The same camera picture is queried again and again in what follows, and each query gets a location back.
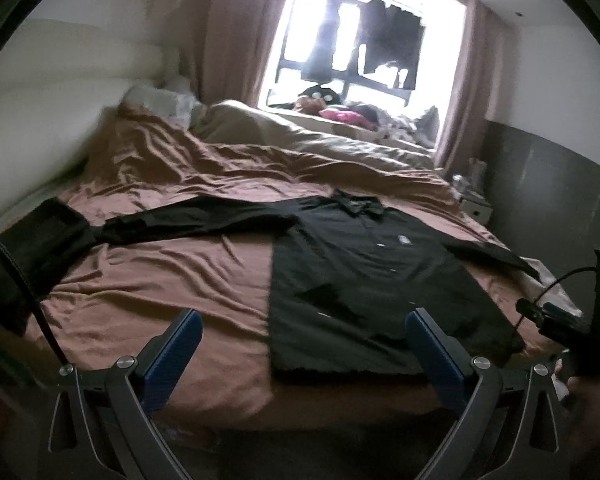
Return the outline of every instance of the silver bolt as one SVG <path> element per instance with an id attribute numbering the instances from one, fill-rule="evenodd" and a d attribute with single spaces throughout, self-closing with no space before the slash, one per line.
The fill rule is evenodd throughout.
<path id="1" fill-rule="evenodd" d="M 534 372 L 542 377 L 545 377 L 549 374 L 549 368 L 544 365 L 536 365 L 534 366 Z"/>
<path id="2" fill-rule="evenodd" d="M 116 366 L 118 368 L 129 368 L 135 362 L 136 360 L 130 355 L 125 355 L 116 361 Z"/>
<path id="3" fill-rule="evenodd" d="M 67 375 L 71 375 L 74 371 L 74 366 L 71 364 L 65 364 L 60 368 L 60 375 L 66 377 Z"/>
<path id="4" fill-rule="evenodd" d="M 488 370 L 491 368 L 491 361 L 486 357 L 476 357 L 474 358 L 474 365 L 476 368 L 480 368 L 480 370 Z"/>

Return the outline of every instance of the white headboard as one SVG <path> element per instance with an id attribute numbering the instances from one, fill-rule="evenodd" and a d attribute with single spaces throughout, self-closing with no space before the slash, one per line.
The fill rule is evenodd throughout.
<path id="1" fill-rule="evenodd" d="M 176 48 L 25 21 L 0 53 L 0 214 L 80 161 L 132 85 L 176 75 L 178 64 Z"/>

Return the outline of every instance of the curtain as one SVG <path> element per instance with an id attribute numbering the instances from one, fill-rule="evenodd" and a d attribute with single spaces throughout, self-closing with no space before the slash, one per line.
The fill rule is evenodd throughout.
<path id="1" fill-rule="evenodd" d="M 504 22 L 477 0 L 469 0 L 449 109 L 434 162 L 445 177 L 467 174 L 469 159 L 478 157 L 487 123 L 498 37 Z"/>
<path id="2" fill-rule="evenodd" d="M 194 24 L 193 37 L 201 101 L 235 99 L 257 105 L 285 1 L 196 1 L 208 9 L 206 19 Z"/>

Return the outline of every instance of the pink blanket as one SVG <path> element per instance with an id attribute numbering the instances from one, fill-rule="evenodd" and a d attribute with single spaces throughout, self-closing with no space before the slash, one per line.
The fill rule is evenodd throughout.
<path id="1" fill-rule="evenodd" d="M 267 146 L 204 144 L 186 130 L 122 108 L 94 142 L 82 181 L 62 195 L 92 223 L 196 196 L 273 201 L 331 194 L 335 187 L 378 195 L 385 205 L 453 236 L 497 240 L 461 213 L 448 185 L 430 171 L 383 173 L 361 164 Z M 137 354 L 182 308 L 204 320 L 202 343 L 160 415 L 179 431 L 201 427 L 289 429 L 373 422 L 438 406 L 431 387 L 413 384 L 288 386 L 269 373 L 267 295 L 271 240 L 263 235 L 182 238 L 129 247 L 100 245 L 70 270 L 43 307 L 72 362 L 109 367 Z M 515 321 L 515 281 L 469 266 Z M 529 323 L 526 355 L 553 348 Z M 26 337 L 49 352 L 35 323 Z"/>

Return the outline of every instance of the white nightstand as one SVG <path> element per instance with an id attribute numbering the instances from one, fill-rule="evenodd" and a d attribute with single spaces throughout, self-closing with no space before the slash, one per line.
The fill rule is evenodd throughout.
<path id="1" fill-rule="evenodd" d="M 465 191 L 462 194 L 455 189 L 452 191 L 454 196 L 460 201 L 460 209 L 462 211 L 467 213 L 478 224 L 487 225 L 489 218 L 491 218 L 493 207 L 491 207 L 491 204 L 482 195 L 478 195 L 473 191 Z"/>

